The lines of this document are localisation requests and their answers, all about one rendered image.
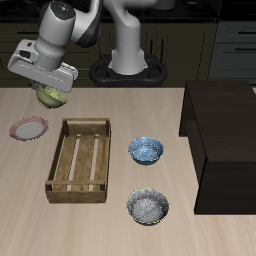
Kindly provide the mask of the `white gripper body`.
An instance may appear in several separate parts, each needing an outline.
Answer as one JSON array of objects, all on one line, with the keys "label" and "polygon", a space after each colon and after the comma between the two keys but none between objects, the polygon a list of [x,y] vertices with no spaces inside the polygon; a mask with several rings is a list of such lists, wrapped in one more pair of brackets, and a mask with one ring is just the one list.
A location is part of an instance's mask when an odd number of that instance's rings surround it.
[{"label": "white gripper body", "polygon": [[8,63],[10,72],[29,78],[41,84],[53,87],[65,93],[72,89],[73,82],[78,77],[78,70],[64,62],[55,70],[43,69],[36,65],[38,56],[32,54],[29,58],[14,53]]}]

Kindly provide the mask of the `green bowl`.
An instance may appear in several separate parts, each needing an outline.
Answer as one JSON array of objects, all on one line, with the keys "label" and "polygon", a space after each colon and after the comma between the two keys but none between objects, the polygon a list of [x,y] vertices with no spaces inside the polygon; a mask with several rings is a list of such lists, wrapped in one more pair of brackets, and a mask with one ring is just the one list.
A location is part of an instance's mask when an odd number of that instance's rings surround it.
[{"label": "green bowl", "polygon": [[67,99],[60,92],[50,86],[42,88],[38,85],[36,89],[36,96],[38,103],[47,109],[59,108],[67,103]]}]

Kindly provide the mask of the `pink-rimmed white plate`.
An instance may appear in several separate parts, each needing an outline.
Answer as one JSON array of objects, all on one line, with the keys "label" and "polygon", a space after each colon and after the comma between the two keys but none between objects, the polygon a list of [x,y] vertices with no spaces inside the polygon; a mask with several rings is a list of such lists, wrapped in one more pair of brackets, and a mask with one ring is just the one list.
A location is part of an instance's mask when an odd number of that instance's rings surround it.
[{"label": "pink-rimmed white plate", "polygon": [[9,135],[17,141],[31,141],[43,136],[48,128],[47,120],[37,116],[26,117],[11,126]]}]

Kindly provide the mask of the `blue bowl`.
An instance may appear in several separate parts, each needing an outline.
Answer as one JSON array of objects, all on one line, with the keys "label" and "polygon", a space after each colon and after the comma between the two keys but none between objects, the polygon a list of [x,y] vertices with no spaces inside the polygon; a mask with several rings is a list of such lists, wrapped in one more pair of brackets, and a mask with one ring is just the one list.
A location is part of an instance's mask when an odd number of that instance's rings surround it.
[{"label": "blue bowl", "polygon": [[141,165],[156,163],[164,153],[163,144],[152,137],[139,137],[128,145],[128,153]]}]

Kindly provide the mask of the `grey bowl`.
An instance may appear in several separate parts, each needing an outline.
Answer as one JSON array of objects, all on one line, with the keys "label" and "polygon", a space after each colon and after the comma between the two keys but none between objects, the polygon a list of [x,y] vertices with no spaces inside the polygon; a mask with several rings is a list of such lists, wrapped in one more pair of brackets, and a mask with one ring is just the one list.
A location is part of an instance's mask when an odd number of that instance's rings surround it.
[{"label": "grey bowl", "polygon": [[129,196],[126,209],[138,224],[154,226],[167,216],[170,206],[169,201],[160,191],[153,188],[142,188]]}]

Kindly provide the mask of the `wooden slat tray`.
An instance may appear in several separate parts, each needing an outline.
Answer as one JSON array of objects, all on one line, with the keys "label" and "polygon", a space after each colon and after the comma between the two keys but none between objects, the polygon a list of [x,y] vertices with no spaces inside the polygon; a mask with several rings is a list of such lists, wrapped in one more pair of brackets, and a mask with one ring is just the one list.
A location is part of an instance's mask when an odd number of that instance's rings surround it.
[{"label": "wooden slat tray", "polygon": [[64,118],[48,179],[50,203],[105,203],[111,123],[109,118]]}]

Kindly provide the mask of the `dark wooden cabinet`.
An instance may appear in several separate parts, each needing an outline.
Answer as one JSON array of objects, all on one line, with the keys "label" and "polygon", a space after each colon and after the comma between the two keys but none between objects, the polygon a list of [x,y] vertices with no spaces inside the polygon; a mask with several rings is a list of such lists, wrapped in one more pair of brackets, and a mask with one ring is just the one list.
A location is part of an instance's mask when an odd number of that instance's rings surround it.
[{"label": "dark wooden cabinet", "polygon": [[194,212],[256,215],[256,93],[249,82],[187,81],[179,135],[198,181]]}]

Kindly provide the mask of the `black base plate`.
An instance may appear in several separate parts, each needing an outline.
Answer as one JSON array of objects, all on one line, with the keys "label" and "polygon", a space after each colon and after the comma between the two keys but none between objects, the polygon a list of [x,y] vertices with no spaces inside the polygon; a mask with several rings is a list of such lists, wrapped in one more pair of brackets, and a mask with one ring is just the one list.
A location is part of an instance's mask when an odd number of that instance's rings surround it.
[{"label": "black base plate", "polygon": [[167,78],[166,67],[153,54],[146,54],[147,69],[135,75],[121,75],[109,68],[110,54],[103,54],[89,72],[90,79],[100,88],[157,88]]}]

